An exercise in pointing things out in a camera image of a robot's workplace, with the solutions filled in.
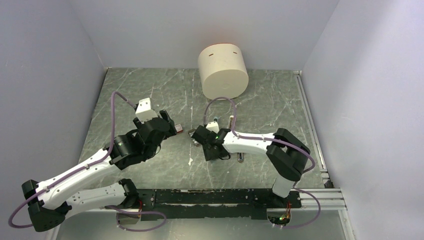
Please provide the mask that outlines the staple tray with staples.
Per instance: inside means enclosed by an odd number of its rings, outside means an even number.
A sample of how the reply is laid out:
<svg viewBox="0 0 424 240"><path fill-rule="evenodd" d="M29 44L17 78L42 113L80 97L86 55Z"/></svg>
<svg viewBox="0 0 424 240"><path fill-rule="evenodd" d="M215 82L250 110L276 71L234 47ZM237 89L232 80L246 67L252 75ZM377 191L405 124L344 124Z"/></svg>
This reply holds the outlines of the staple tray with staples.
<svg viewBox="0 0 424 240"><path fill-rule="evenodd" d="M193 128L193 129L191 129L191 130L189 130L189 131L188 131L188 135L190 136L191 141L193 142L194 146L198 147L198 146L200 146L201 144L200 144L199 142L197 142L197 141L194 139L194 137L193 137L193 135L194 135L195 131L196 131L196 130L195 130L194 128Z"/></svg>

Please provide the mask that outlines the long white stapler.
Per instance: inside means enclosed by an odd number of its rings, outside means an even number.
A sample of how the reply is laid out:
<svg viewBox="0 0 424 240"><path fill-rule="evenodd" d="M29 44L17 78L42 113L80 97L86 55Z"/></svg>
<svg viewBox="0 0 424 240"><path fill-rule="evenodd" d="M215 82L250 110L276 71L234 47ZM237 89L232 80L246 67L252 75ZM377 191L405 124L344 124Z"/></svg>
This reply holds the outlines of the long white stapler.
<svg viewBox="0 0 424 240"><path fill-rule="evenodd" d="M231 130L234 129L234 127L235 127L235 120L236 120L236 117L234 115L230 115L229 116L229 118L228 118L228 128L229 129L231 129Z"/></svg>

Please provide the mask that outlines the red white staple box sleeve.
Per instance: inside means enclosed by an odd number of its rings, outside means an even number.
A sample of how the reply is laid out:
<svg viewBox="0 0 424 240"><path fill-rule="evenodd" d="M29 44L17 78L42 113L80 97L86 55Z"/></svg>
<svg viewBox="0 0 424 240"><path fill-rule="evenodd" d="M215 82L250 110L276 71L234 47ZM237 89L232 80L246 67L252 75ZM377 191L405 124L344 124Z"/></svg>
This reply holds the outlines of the red white staple box sleeve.
<svg viewBox="0 0 424 240"><path fill-rule="evenodd" d="M175 130L176 130L176 134L180 134L184 131L181 124L177 124L174 127L175 127Z"/></svg>

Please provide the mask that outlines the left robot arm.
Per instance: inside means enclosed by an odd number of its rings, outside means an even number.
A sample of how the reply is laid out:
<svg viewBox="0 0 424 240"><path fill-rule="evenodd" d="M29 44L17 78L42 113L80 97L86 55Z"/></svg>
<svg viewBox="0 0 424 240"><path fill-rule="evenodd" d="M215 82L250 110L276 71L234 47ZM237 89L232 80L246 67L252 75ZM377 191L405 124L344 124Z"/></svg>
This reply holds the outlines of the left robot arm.
<svg viewBox="0 0 424 240"><path fill-rule="evenodd" d="M175 136L175 122L166 110L141 122L126 134L117 135L87 160L51 179L28 180L22 191L28 201L28 214L36 232L45 232L79 213L114 206L118 209L139 207L140 194L131 179L101 188L85 188L96 180L153 158L162 141Z"/></svg>

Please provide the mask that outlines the small beige stapler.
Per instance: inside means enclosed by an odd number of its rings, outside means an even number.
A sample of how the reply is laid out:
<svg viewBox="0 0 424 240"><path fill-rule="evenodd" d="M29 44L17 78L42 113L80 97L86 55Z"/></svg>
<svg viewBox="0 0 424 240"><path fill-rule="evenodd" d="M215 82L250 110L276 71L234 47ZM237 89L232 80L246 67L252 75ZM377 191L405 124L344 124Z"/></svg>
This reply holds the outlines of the small beige stapler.
<svg viewBox="0 0 424 240"><path fill-rule="evenodd" d="M243 163L244 162L244 154L242 152L239 152L237 154L237 162L238 163Z"/></svg>

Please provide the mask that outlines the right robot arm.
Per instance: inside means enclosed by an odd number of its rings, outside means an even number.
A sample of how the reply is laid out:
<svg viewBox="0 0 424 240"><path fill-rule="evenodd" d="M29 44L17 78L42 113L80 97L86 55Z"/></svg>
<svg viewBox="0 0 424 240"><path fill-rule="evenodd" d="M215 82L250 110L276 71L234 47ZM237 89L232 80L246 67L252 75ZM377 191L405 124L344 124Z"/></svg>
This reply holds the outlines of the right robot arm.
<svg viewBox="0 0 424 240"><path fill-rule="evenodd" d="M269 197L275 207L288 202L289 193L301 180L308 160L315 163L308 147L285 128L274 133L252 134L231 128L214 132L200 125L191 138L202 146L206 161L228 160L237 153L267 157L278 172Z"/></svg>

